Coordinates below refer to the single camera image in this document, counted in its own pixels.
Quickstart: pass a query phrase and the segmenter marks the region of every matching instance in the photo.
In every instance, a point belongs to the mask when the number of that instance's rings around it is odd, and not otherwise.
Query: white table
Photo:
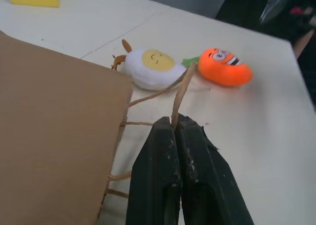
[[[0,0],[0,30],[107,67],[112,55],[126,53],[122,38],[177,61],[211,47],[235,53],[253,68],[253,81],[222,88],[194,77],[180,113],[205,126],[256,225],[315,224],[316,115],[288,42],[148,0],[61,0],[60,8]],[[149,94],[135,88],[133,99]],[[174,95],[132,107],[129,120],[170,116]],[[149,131],[125,129],[113,173],[131,169]],[[128,192],[129,181],[111,187]],[[123,225],[126,207],[125,199],[107,196],[101,222]]]

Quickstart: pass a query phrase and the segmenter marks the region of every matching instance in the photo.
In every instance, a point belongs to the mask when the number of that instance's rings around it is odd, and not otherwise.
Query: egg plush toy
[[[239,86],[252,80],[251,68],[228,51],[208,49],[200,57],[183,60],[183,64],[187,66],[190,61],[198,62],[204,78],[223,86]]]
[[[125,40],[122,40],[122,44],[128,54],[116,57],[112,69],[116,70],[118,64],[125,62],[126,73],[143,89],[165,89],[186,71],[183,65],[160,51],[132,50]]]

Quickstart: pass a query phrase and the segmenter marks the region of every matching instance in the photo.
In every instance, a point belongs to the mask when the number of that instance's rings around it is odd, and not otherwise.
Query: carrot plush toy
[[[223,86],[239,86],[252,80],[251,68],[228,51],[208,49],[182,64],[188,67],[191,61],[198,62],[198,71],[204,78]]]

